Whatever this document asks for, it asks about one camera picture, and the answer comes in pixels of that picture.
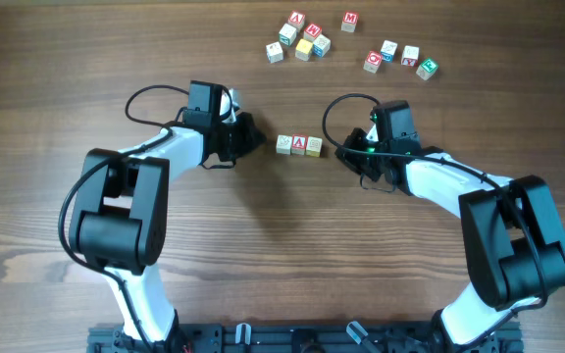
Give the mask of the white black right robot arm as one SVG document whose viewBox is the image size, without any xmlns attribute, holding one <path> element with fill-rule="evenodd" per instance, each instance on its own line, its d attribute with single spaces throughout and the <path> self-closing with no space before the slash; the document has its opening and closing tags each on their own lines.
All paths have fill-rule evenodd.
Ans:
<svg viewBox="0 0 565 353">
<path fill-rule="evenodd" d="M 429 352 L 507 351 L 510 321 L 565 286 L 565 229 L 538 176 L 494 176 L 421 144 L 407 102 L 376 102 L 370 130 L 355 128 L 336 157 L 361 178 L 433 202 L 460 220 L 469 284 L 437 311 Z"/>
</svg>

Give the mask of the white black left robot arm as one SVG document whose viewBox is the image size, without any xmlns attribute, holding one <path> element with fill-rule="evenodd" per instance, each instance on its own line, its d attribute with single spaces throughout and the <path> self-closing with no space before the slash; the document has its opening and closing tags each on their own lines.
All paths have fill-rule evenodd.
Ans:
<svg viewBox="0 0 565 353">
<path fill-rule="evenodd" d="M 231 169 L 266 140 L 236 90 L 194 80 L 184 95 L 186 106 L 153 138 L 130 149 L 89 151 L 59 214 L 64 251 L 111 286 L 124 318 L 114 346 L 128 352 L 189 349 L 157 265 L 171 181 L 212 155 L 216 169 Z"/>
</svg>

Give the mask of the yellow edged B block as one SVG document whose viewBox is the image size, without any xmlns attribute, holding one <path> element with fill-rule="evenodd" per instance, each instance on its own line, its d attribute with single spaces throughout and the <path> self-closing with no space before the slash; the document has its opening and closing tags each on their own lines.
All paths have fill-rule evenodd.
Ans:
<svg viewBox="0 0 565 353">
<path fill-rule="evenodd" d="M 323 140 L 319 137 L 309 136 L 305 149 L 305 154 L 311 157 L 320 157 Z"/>
</svg>

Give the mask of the red A letter block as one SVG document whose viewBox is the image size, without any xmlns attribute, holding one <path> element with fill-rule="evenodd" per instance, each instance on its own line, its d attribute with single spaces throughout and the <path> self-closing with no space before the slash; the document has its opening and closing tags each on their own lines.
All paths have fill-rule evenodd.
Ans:
<svg viewBox="0 0 565 353">
<path fill-rule="evenodd" d="M 306 153 L 307 142 L 307 135 L 294 134 L 291 137 L 291 153 L 296 155 L 304 155 Z"/>
</svg>

